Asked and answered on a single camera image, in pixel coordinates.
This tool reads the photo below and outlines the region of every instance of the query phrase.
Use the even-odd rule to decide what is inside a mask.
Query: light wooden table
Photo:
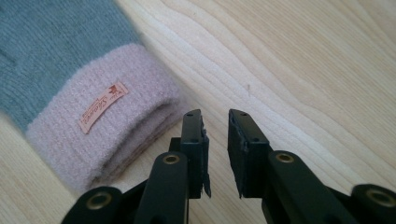
[[[190,202],[190,223],[264,223],[260,200],[238,198],[226,150],[230,108],[248,112],[273,149],[298,154],[330,187],[396,190],[395,1],[119,3],[204,116],[213,197]],[[77,195],[5,116],[0,127],[0,223],[60,222]],[[146,179],[180,127],[114,186]]]

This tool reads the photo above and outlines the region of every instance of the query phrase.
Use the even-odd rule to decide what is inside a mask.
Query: teal knitted fabric
[[[25,132],[80,67],[138,42],[111,0],[2,0],[0,110]]]
[[[0,0],[0,110],[78,192],[110,184],[187,112],[111,0]]]

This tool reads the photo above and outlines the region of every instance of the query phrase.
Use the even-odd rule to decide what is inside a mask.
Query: black plastic part
[[[297,155],[274,151],[268,161],[271,183],[292,223],[358,223]]]
[[[227,149],[239,197],[262,198],[267,182],[265,163],[273,150],[248,113],[230,110]]]
[[[134,217],[142,199],[147,182],[148,181],[145,180],[122,194],[120,208],[114,223],[134,223]]]
[[[121,191],[111,187],[92,189],[83,194],[64,217],[63,224],[111,224],[120,207]]]
[[[189,198],[201,198],[202,186],[210,197],[210,179],[207,171],[209,138],[206,136],[201,110],[199,109],[192,110],[183,117],[180,152],[184,153],[189,159]]]
[[[135,215],[135,224],[188,222],[188,163],[180,152],[157,157]]]
[[[396,223],[396,193],[376,185],[358,185],[352,203],[359,209],[361,223]]]

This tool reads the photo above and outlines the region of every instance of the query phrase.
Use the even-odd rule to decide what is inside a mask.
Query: screw hole
[[[366,195],[373,202],[382,205],[384,207],[394,207],[396,206],[396,200],[387,193],[377,190],[377,189],[368,189],[366,191]]]
[[[285,163],[294,162],[294,158],[286,153],[279,153],[276,155],[276,159]]]
[[[166,164],[175,164],[180,161],[180,157],[177,155],[168,155],[163,158],[163,162]]]
[[[87,207],[91,210],[98,210],[106,205],[108,205],[111,202],[111,194],[105,192],[105,191],[100,191],[95,193],[88,201],[87,201]]]

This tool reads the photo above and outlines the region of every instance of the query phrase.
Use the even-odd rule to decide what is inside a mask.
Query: glove
[[[70,189],[111,183],[188,111],[113,2],[0,4],[0,109]]]

